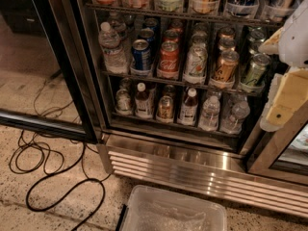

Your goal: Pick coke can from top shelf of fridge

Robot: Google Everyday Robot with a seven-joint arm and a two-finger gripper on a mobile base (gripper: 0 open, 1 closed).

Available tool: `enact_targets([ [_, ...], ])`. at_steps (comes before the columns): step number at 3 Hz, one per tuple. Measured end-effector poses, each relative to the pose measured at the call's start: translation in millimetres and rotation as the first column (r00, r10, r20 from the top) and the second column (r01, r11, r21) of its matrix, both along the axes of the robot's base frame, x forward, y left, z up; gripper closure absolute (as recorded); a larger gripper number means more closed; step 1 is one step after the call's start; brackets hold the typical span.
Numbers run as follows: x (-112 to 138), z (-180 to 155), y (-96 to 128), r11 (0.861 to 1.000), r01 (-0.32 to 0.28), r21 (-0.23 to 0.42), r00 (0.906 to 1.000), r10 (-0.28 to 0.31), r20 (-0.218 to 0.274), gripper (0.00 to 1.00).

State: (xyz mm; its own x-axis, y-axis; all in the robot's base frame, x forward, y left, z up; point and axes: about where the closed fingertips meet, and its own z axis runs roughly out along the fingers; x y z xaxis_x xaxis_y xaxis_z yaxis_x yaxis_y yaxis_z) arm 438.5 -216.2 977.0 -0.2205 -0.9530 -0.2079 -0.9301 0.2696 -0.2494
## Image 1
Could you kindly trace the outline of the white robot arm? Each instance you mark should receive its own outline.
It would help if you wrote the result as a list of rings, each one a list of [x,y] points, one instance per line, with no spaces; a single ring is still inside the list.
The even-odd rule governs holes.
[[[261,129],[275,132],[308,100],[308,0],[259,46],[259,51],[277,55],[290,68],[284,74],[274,75],[269,101],[261,114]]]

